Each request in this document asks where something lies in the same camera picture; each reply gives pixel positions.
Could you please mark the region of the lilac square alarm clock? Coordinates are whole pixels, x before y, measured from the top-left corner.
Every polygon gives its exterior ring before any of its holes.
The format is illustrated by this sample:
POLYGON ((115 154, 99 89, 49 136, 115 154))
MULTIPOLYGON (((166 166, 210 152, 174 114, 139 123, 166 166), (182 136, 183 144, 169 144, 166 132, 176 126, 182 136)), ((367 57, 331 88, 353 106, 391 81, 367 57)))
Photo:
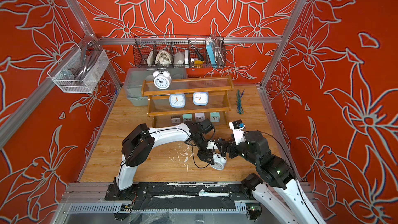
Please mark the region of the lilac square alarm clock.
POLYGON ((205 120, 205 113, 195 113, 196 122, 202 122, 205 120))

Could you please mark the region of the teal small square clock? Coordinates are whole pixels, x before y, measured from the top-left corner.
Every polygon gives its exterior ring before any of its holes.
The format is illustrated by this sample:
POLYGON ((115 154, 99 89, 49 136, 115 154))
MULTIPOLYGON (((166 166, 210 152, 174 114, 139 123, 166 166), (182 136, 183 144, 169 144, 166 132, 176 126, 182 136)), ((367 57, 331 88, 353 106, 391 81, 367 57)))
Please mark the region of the teal small square clock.
POLYGON ((210 121, 211 122, 219 122, 220 121, 220 113, 219 112, 211 112, 210 113, 210 121))

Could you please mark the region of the mint green square clock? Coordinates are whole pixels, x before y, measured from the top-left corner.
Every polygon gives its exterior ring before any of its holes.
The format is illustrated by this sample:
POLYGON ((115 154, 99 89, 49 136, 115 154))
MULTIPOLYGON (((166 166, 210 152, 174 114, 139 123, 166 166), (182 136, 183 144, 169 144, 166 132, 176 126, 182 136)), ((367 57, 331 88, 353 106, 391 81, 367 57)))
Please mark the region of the mint green square clock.
POLYGON ((183 122, 192 121, 193 120, 192 114, 183 114, 182 118, 183 118, 183 122))

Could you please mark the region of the clear small square clock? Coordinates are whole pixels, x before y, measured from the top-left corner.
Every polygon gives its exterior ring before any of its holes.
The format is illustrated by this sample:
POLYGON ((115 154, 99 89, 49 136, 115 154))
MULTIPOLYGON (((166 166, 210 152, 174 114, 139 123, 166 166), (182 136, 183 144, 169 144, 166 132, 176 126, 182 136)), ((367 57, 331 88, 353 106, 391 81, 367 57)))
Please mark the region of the clear small square clock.
POLYGON ((181 123, 181 119, 179 116, 172 116, 171 117, 171 123, 172 124, 180 124, 181 123))

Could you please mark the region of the blue rounded square clock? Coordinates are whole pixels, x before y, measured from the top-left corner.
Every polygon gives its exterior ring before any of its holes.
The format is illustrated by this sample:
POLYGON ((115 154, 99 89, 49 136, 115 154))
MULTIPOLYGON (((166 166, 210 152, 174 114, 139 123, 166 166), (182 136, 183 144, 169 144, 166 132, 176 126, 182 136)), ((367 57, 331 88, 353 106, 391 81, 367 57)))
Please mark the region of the blue rounded square clock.
POLYGON ((172 108, 184 108, 186 104, 185 94, 171 94, 169 96, 169 103, 172 108))

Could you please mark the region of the white twin-bell alarm clock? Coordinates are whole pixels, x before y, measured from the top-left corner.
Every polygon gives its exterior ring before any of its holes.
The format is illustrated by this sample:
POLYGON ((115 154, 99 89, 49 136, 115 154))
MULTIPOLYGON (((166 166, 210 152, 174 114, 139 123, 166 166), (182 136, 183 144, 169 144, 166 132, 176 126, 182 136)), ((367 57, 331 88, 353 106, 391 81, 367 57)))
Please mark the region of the white twin-bell alarm clock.
POLYGON ((154 71, 154 85, 161 90, 168 89, 172 82, 172 77, 168 71, 154 71))

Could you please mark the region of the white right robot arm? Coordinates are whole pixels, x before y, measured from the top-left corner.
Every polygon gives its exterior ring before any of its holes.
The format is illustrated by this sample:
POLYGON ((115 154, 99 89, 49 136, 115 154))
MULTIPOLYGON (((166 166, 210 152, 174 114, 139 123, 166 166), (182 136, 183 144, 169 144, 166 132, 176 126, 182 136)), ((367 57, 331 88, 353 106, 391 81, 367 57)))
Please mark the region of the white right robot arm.
POLYGON ((256 172, 241 182, 247 198, 254 198, 283 224, 323 224, 287 162, 271 152, 261 131, 235 134, 233 139, 215 141, 222 156, 242 157, 256 172))

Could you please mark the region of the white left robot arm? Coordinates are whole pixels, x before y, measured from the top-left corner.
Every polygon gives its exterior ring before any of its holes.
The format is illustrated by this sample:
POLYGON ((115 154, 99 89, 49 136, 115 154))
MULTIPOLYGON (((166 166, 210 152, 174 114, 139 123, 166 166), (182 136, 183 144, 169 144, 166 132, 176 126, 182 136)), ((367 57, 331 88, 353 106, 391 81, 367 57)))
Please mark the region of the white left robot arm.
POLYGON ((149 128, 146 124, 138 125, 122 141, 122 161, 114 184, 119 191, 130 188, 138 166, 144 163, 152 149, 173 142, 193 142, 198 148, 198 158, 214 165, 213 151, 207 148, 209 140, 205 138, 214 129, 210 120, 201 122, 186 121, 164 128, 149 128))

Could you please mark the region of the wooden two-tier shelf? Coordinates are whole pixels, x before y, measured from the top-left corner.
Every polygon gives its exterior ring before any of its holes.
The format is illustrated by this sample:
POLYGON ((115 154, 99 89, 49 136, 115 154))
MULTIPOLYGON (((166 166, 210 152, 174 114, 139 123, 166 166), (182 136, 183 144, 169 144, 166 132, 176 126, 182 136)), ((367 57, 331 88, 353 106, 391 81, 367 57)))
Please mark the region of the wooden two-tier shelf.
POLYGON ((152 119, 153 127, 165 127, 171 123, 172 116, 179 116, 183 122, 183 114, 192 114, 195 121, 195 113, 205 113, 205 118, 210 119, 211 112, 220 113, 220 121, 215 124, 228 124, 228 112, 231 111, 229 92, 234 89, 233 80, 227 77, 206 77, 177 79, 171 82, 168 89, 158 89, 154 82, 144 81, 142 84, 142 96, 148 97, 147 116, 152 119), (209 102, 206 106, 198 106, 193 103, 195 92, 208 92, 209 102), (172 108, 169 103, 171 94, 183 93, 186 97, 184 108, 172 108))

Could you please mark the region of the blue box in basket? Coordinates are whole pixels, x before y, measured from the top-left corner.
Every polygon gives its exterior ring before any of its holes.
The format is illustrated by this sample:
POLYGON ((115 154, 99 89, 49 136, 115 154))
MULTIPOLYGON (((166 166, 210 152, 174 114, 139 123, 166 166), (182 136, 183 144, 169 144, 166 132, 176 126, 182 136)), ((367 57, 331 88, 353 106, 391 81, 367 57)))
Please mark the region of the blue box in basket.
POLYGON ((207 37, 206 41, 206 50, 209 57, 210 64, 213 68, 217 67, 216 59, 215 59, 215 43, 211 37, 207 37))

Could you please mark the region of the translucent grey storage bin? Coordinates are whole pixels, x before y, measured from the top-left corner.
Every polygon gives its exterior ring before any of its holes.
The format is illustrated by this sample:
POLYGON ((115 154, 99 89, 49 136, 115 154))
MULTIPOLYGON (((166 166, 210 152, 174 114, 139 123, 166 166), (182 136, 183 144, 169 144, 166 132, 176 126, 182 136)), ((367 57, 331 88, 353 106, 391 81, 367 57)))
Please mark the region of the translucent grey storage bin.
POLYGON ((127 76, 124 82, 124 90, 126 92, 126 98, 134 105, 134 106, 147 106, 148 105, 148 97, 142 96, 141 89, 143 81, 153 82, 154 76, 153 73, 155 71, 159 71, 162 74, 164 71, 168 71, 172 78, 172 81, 177 79, 186 79, 188 78, 187 72, 185 68, 131 68, 127 72, 127 76))

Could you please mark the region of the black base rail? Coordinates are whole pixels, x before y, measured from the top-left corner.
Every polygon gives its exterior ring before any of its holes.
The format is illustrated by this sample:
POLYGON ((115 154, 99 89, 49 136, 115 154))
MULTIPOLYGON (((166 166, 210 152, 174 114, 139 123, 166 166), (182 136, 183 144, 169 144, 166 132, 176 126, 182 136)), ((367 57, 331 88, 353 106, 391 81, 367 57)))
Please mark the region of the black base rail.
POLYGON ((240 182, 141 182, 120 191, 110 184, 106 191, 106 201, 139 200, 156 198, 226 198, 233 201, 254 200, 240 182))

